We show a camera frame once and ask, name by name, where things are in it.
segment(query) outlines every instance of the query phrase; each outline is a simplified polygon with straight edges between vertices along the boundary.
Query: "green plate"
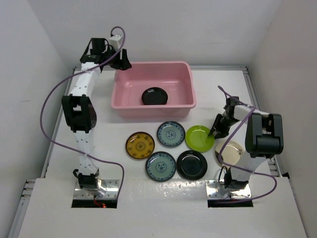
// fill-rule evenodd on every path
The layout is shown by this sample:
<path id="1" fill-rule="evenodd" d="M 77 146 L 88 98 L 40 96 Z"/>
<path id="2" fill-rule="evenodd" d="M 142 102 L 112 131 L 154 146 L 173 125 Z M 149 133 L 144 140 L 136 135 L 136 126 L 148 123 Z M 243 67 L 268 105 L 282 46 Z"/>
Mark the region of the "green plate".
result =
<path id="1" fill-rule="evenodd" d="M 214 144 L 214 136 L 208 136 L 209 129 L 203 125 L 195 125 L 186 132 L 186 143 L 192 150 L 209 151 Z"/>

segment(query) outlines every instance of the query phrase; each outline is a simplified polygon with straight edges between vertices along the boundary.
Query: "black plate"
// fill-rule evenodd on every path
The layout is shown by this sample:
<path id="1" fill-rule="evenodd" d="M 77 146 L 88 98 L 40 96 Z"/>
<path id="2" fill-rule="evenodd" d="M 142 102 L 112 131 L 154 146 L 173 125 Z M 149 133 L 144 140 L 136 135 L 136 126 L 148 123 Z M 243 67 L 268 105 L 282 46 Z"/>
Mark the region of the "black plate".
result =
<path id="1" fill-rule="evenodd" d="M 207 161 L 204 156 L 194 150 L 188 150 L 180 154 L 176 162 L 179 175 L 184 179 L 201 179 L 207 171 Z"/>
<path id="2" fill-rule="evenodd" d="M 149 88 L 142 94 L 144 105 L 165 105 L 167 103 L 167 93 L 161 88 Z"/>

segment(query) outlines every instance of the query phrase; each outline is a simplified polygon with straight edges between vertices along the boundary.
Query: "pink plastic tub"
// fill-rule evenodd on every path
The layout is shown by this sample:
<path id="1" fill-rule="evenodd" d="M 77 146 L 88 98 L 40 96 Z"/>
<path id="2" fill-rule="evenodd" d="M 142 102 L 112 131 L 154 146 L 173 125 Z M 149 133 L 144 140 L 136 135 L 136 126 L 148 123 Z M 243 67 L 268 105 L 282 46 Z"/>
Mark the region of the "pink plastic tub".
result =
<path id="1" fill-rule="evenodd" d="M 168 94 L 166 105 L 143 105 L 142 93 L 152 87 Z M 111 106 L 123 118 L 186 117 L 196 106 L 192 73 L 188 63 L 136 62 L 114 77 Z"/>

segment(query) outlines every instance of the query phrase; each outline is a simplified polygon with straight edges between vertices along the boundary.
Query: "blue patterned plate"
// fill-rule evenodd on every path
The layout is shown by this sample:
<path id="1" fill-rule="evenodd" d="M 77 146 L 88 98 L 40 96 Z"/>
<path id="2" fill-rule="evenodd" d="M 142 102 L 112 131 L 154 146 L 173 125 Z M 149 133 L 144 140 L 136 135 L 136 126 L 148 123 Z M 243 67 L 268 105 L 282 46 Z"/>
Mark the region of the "blue patterned plate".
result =
<path id="1" fill-rule="evenodd" d="M 145 163 L 148 176 L 159 182 L 171 179 L 176 171 L 176 162 L 170 154 L 160 151 L 152 154 Z"/>
<path id="2" fill-rule="evenodd" d="M 166 121 L 158 127 L 157 136 L 163 145 L 175 147 L 184 141 L 185 129 L 178 122 Z"/>

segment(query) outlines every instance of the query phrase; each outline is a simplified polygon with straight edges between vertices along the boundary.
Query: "white wall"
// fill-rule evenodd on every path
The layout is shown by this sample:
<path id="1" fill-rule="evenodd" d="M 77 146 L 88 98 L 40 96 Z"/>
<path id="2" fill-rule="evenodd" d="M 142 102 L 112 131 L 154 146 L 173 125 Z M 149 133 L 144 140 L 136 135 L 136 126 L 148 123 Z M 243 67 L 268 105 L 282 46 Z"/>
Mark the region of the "white wall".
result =
<path id="1" fill-rule="evenodd" d="M 251 65 L 263 109 L 283 116 L 280 162 L 309 237 L 317 237 L 316 12 L 316 0 L 284 0 Z"/>
<path id="2" fill-rule="evenodd" d="M 26 0 L 0 1 L 0 237 L 7 237 L 26 179 L 41 175 L 49 143 L 40 109 L 49 90 L 67 75 L 62 60 Z M 48 105 L 51 134 L 60 88 Z"/>
<path id="3" fill-rule="evenodd" d="M 127 33 L 131 61 L 247 64 L 281 0 L 28 0 L 67 66 L 91 37 Z"/>

